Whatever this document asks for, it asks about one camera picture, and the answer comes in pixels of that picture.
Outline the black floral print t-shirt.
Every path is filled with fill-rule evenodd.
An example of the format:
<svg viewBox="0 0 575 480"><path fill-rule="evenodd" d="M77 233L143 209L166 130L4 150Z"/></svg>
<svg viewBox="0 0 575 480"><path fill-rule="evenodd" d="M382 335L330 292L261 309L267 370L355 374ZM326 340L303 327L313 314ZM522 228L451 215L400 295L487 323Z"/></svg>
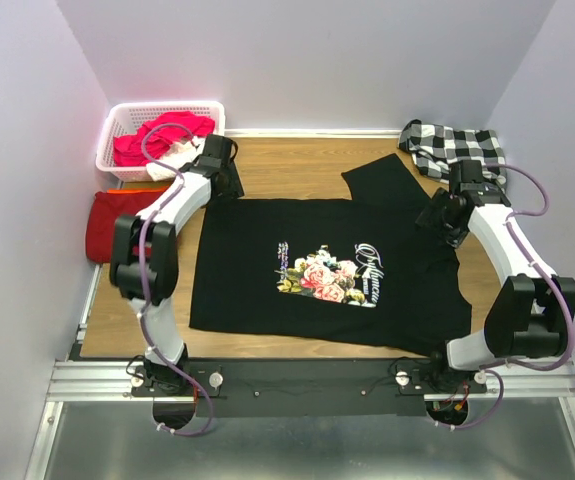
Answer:
<svg viewBox="0 0 575 480"><path fill-rule="evenodd" d="M471 330L454 249L416 224L428 195L396 155L343 174L347 199L208 207L189 324L427 355Z"/></svg>

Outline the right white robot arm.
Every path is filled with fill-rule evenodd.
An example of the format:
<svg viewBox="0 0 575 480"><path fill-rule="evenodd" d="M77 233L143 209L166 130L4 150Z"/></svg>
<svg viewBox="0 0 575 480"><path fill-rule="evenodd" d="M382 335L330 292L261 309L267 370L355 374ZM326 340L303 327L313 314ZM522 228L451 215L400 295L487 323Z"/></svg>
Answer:
<svg viewBox="0 0 575 480"><path fill-rule="evenodd" d="M458 248L474 235L490 259L500 292L482 330L445 342L431 355L439 369L478 373L501 365L552 371L575 347L575 280L558 275L528 241L501 188L485 178L476 160L449 168L416 224Z"/></svg>

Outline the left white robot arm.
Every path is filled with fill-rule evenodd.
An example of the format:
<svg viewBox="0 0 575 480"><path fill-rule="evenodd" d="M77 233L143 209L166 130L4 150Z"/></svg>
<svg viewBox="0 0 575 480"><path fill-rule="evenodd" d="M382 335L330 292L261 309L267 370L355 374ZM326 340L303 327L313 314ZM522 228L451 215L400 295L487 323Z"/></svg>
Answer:
<svg viewBox="0 0 575 480"><path fill-rule="evenodd" d="M136 388L176 394L191 385L172 302L179 278L178 236L196 211L244 194L237 153L234 140L208 135L194 159L180 167L161 165L174 180L157 200L115 222L110 282L128 301L146 342L143 366L132 374Z"/></svg>

